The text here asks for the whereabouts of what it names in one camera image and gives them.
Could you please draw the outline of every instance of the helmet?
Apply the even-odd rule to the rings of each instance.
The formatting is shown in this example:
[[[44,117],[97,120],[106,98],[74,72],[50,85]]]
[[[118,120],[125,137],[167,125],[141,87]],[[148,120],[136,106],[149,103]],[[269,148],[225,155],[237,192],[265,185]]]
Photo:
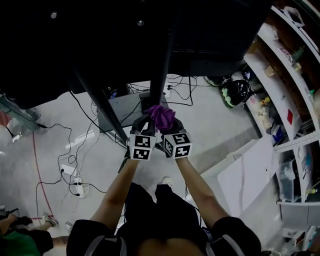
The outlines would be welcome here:
[[[250,85],[245,80],[228,81],[223,84],[221,93],[228,108],[243,105],[251,95]]]

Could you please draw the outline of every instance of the purple cloth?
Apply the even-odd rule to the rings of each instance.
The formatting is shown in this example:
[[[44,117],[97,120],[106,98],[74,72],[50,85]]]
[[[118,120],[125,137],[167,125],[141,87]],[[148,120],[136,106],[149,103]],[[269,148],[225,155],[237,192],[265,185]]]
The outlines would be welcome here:
[[[170,108],[165,108],[161,105],[154,105],[148,109],[151,120],[154,121],[155,127],[162,131],[168,131],[174,125],[175,115]]]

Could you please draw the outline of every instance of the black pole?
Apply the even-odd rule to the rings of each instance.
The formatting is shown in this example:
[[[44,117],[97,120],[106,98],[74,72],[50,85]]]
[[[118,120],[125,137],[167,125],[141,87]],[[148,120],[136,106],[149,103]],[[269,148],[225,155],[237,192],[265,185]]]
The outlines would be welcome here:
[[[87,91],[87,93],[95,103],[96,107],[99,108],[104,118],[110,122],[114,131],[120,137],[122,144],[126,145],[128,137],[124,129],[122,128],[116,113],[111,107],[103,89],[96,86],[89,86],[85,79],[79,74],[77,68],[74,65],[72,65],[72,67],[83,88]]]
[[[154,67],[154,72],[151,76],[150,81],[150,102],[151,106],[159,105],[161,102],[161,97],[163,95],[165,82],[169,70],[170,57],[174,45],[175,31],[177,28],[177,23],[179,20],[179,9],[178,3],[180,1],[175,1],[175,4],[172,5],[171,10],[173,13],[172,23],[167,30],[160,33],[158,40],[162,41],[163,47],[160,47],[159,53],[157,55],[158,65]]]

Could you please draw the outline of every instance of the red item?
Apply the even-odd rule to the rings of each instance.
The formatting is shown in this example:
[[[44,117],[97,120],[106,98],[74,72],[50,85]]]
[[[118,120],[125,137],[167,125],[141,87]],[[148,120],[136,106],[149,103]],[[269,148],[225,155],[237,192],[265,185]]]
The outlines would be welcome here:
[[[7,124],[10,122],[11,117],[7,114],[0,111],[0,125],[6,127]]]
[[[288,119],[289,124],[292,125],[292,121],[293,121],[293,119],[294,119],[294,114],[292,114],[292,112],[291,112],[290,109],[288,110],[288,117],[287,117],[287,119]]]

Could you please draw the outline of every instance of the fiducial marker cube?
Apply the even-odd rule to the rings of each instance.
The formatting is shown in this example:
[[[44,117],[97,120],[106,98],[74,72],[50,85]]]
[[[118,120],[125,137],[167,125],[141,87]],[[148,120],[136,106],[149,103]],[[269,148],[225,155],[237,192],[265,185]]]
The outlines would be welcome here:
[[[185,158],[191,155],[192,142],[188,132],[164,136],[164,150],[173,158]]]
[[[130,134],[130,157],[134,160],[148,161],[156,145],[155,136]]]

